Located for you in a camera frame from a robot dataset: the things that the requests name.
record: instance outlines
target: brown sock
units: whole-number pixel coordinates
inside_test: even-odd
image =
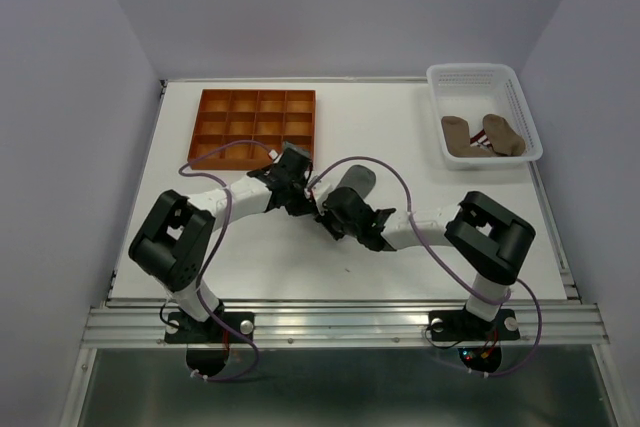
[[[447,150],[454,157],[493,157],[495,154],[481,147],[471,147],[469,124],[460,117],[446,116],[440,122]]]
[[[482,126],[497,154],[518,156],[527,148],[524,139],[515,133],[504,117],[485,115]]]

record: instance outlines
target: white tabletop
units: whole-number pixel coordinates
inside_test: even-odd
[[[178,176],[187,159],[202,89],[315,90],[315,166],[319,171],[349,155],[367,155],[394,166],[411,188],[416,210],[462,200],[479,190],[530,222],[537,236],[520,277],[541,299],[566,299],[529,169],[450,171],[444,166],[426,83],[171,82],[162,103],[151,149],[117,265],[111,299],[161,299],[164,290],[127,256],[128,246],[158,195],[210,190],[207,179]],[[347,165],[329,180],[337,183]],[[404,208],[397,181],[377,165],[378,182],[367,202],[374,208]],[[218,172],[226,181],[243,172]],[[451,247],[437,249],[468,282],[475,271]],[[375,253],[354,239],[335,242],[310,217],[284,211],[234,223],[206,277],[223,299],[463,300],[467,293],[421,247]],[[513,298],[526,299],[519,286]]]

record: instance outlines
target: plastic basket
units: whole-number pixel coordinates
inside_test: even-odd
[[[501,64],[440,64],[427,70],[431,103],[442,154],[449,168],[513,166],[538,160],[542,144],[520,82],[512,68]],[[471,136],[482,130],[487,114],[501,115],[526,143],[518,157],[455,157],[447,149],[440,119],[455,115],[469,123]]]

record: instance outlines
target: orange tray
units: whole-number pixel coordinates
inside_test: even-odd
[[[313,157],[315,90],[203,90],[189,161],[234,140],[257,140],[282,149],[284,141]],[[193,166],[194,170],[253,170],[271,159],[255,145],[236,145]]]

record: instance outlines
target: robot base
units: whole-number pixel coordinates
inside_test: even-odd
[[[486,322],[466,310],[434,310],[429,313],[433,342],[484,341],[495,328],[500,341],[520,340],[516,315],[500,309],[493,322]]]
[[[253,312],[216,312],[216,315],[238,332],[241,331],[242,322],[249,321],[254,325],[255,321]],[[224,331],[213,319],[198,322],[184,312],[178,311],[170,313],[168,320],[173,324],[177,323],[180,329],[174,333],[165,332],[164,341],[167,344],[222,344]],[[253,340],[253,331],[245,336]],[[236,338],[235,335],[230,335],[229,343],[242,344],[244,341]]]

